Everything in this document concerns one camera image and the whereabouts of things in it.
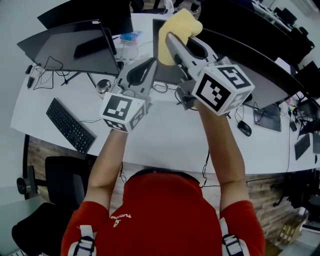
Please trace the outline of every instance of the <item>computer mouse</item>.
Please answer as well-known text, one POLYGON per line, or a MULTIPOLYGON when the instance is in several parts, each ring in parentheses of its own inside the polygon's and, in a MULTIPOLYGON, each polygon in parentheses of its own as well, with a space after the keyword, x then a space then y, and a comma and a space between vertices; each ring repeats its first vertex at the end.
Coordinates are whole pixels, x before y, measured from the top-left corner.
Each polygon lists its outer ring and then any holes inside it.
POLYGON ((251 136, 251 133, 252 133, 252 130, 250 128, 249 125, 247 125, 244 121, 240 121, 238 123, 238 129, 243 132, 244 135, 250 137, 251 136))

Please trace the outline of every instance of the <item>yellow sponge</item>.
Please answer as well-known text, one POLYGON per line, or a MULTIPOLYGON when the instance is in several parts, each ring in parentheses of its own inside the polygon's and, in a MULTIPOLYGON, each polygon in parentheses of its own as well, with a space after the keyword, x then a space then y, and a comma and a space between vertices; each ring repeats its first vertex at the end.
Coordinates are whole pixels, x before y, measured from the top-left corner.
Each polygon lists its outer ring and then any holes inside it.
POLYGON ((158 59, 167 66, 174 66, 175 61, 171 57, 166 46, 167 33, 172 32, 186 45, 188 38, 198 35, 203 29, 202 24, 192 14, 182 9, 169 18, 159 31, 158 59))

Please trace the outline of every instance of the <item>desk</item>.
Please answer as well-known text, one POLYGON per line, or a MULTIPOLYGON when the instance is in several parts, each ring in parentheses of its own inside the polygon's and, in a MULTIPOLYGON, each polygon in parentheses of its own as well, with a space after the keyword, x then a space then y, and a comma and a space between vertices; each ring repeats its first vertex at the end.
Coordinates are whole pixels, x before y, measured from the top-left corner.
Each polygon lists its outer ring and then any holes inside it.
POLYGON ((272 24, 277 23, 281 27, 285 28, 289 32, 292 30, 290 27, 288 27, 286 24, 284 24, 272 11, 268 9, 268 7, 263 6, 261 7, 262 4, 260 4, 258 1, 252 0, 253 8, 254 10, 261 14, 261 16, 265 17, 267 20, 269 20, 272 24))
MULTIPOLYGON (((143 31, 140 45, 142 54, 153 52, 152 19, 163 19, 159 14, 132 14, 135 30, 143 31)), ((95 82, 101 79, 114 81, 107 75, 92 75, 95 82)), ((78 120, 98 120, 102 103, 88 76, 78 75, 68 85, 60 86, 63 77, 54 76, 53 89, 27 89, 28 77, 24 80, 14 108, 11 127, 38 139, 65 147, 74 148, 57 130, 46 116, 46 111, 53 100, 57 98, 78 120)), ((184 111, 177 106, 174 91, 150 94, 153 106, 128 137, 124 161, 133 164, 169 168, 181 171, 201 172, 208 153, 208 144, 202 127, 200 116, 195 111, 184 111)), ((252 135, 246 137, 237 128, 235 110, 228 119, 236 142, 242 152, 247 174, 283 173, 288 169, 289 160, 289 116, 282 120, 282 132, 268 130, 254 125, 253 110, 244 107, 244 121, 251 127, 252 135)), ((108 137, 110 128, 103 121, 82 123, 95 136, 96 140, 89 154, 98 155, 108 137)), ((290 165, 289 172, 320 167, 320 161, 314 164, 315 157, 311 148, 298 160, 295 160, 294 143, 297 134, 290 134, 290 165)), ((214 168, 209 161, 207 172, 213 173, 214 168)))

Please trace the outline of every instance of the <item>backpack strap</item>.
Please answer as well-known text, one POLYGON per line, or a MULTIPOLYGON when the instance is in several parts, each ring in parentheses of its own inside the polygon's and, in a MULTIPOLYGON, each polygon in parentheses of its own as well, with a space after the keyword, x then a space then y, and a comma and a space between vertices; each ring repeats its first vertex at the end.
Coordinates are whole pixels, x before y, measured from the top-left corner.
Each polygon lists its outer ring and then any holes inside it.
POLYGON ((95 238, 90 225, 81 225, 81 239, 71 244, 68 256, 96 256, 95 238))
POLYGON ((222 256, 250 256, 245 241, 229 234, 225 218, 220 219, 219 223, 222 232, 222 256))

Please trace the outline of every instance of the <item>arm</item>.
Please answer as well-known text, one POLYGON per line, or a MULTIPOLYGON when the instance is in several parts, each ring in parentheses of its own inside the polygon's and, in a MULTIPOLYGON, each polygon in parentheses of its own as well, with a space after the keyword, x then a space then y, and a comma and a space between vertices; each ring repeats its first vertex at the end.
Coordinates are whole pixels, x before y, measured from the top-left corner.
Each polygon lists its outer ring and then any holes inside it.
POLYGON ((216 176, 220 183, 220 212, 243 200, 249 201, 245 163, 230 129, 227 117, 217 116, 198 100, 199 110, 216 176))
POLYGON ((90 173, 84 201, 96 202, 109 211, 127 137, 127 133, 111 130, 90 173))

